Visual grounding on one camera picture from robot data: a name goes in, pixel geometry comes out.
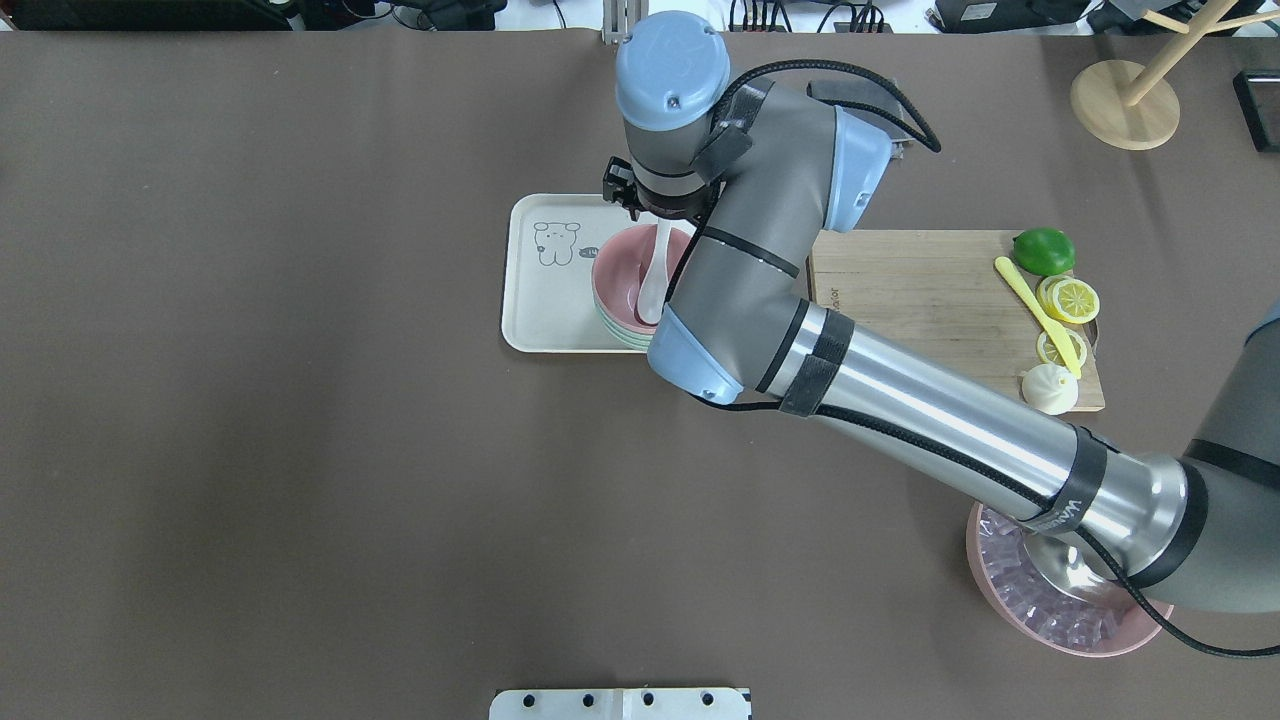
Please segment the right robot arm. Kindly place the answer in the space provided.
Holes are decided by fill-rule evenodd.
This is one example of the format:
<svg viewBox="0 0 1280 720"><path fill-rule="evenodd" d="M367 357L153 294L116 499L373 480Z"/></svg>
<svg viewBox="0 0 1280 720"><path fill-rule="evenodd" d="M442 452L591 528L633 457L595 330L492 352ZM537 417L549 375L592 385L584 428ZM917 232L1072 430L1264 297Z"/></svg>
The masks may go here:
<svg viewBox="0 0 1280 720"><path fill-rule="evenodd" d="M650 368L694 398L817 416L1019 527L1079 550L1174 638L1155 601L1219 612L1279 602L1277 311L1242 355L1185 451L1132 456L794 293L822 231L867 209L892 142L940 140L897 85L827 59L735 73L704 18L660 12L621 40L616 101L628 160L603 199L696 229L648 347Z"/></svg>

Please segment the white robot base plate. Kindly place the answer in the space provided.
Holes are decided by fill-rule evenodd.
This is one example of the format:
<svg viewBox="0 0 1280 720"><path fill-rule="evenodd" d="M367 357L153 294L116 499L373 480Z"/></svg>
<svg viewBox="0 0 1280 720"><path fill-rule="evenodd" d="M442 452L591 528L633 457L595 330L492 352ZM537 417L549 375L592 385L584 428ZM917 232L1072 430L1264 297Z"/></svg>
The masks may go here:
<svg viewBox="0 0 1280 720"><path fill-rule="evenodd" d="M732 687L502 691L489 719L751 719L748 689Z"/></svg>

